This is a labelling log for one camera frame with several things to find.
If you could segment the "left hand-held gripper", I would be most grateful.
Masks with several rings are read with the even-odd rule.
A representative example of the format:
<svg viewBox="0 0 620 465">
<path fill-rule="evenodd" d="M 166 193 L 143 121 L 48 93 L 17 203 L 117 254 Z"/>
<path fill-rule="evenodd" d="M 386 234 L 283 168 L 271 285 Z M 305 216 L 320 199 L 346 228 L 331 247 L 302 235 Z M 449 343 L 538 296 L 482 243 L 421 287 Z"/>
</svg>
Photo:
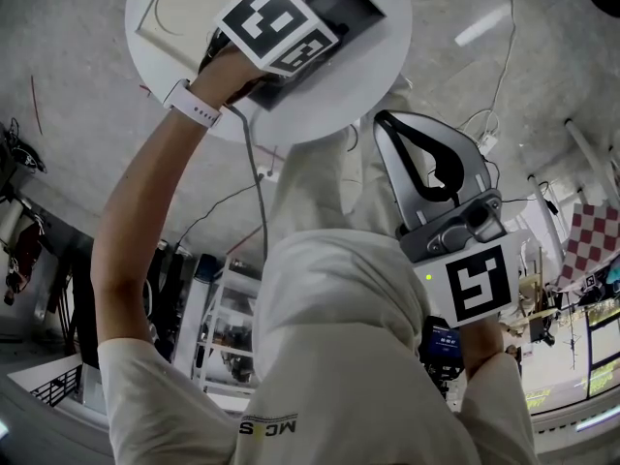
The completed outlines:
<svg viewBox="0 0 620 465">
<path fill-rule="evenodd" d="M 199 69 L 235 46 L 268 75 L 294 78 L 327 61 L 349 38 L 342 0 L 212 0 L 215 30 Z"/>
</svg>

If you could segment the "person's left hand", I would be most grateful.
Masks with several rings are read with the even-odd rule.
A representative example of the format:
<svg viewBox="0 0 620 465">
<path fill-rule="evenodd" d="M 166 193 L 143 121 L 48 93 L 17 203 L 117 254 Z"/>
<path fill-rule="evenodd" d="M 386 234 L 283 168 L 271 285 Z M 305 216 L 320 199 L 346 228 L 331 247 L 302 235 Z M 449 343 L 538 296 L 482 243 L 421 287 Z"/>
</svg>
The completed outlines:
<svg viewBox="0 0 620 465">
<path fill-rule="evenodd" d="M 212 108 L 220 109 L 246 83 L 263 75 L 264 71 L 236 46 L 229 46 L 204 67 L 189 90 Z"/>
</svg>

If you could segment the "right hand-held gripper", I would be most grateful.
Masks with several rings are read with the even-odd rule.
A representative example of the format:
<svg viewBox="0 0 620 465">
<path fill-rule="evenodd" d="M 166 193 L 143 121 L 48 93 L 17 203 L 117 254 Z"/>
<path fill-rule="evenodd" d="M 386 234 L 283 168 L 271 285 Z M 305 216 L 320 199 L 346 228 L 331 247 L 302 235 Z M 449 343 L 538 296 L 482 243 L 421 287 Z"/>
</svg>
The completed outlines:
<svg viewBox="0 0 620 465">
<path fill-rule="evenodd" d="M 476 144 L 441 121 L 402 110 L 376 114 L 373 136 L 402 225 L 416 229 L 399 238 L 401 249 L 449 326 L 516 304 L 521 239 L 501 222 L 501 195 L 489 190 Z M 416 164 L 419 154 L 434 159 L 438 186 Z M 425 211 L 449 212 L 428 223 Z"/>
</svg>

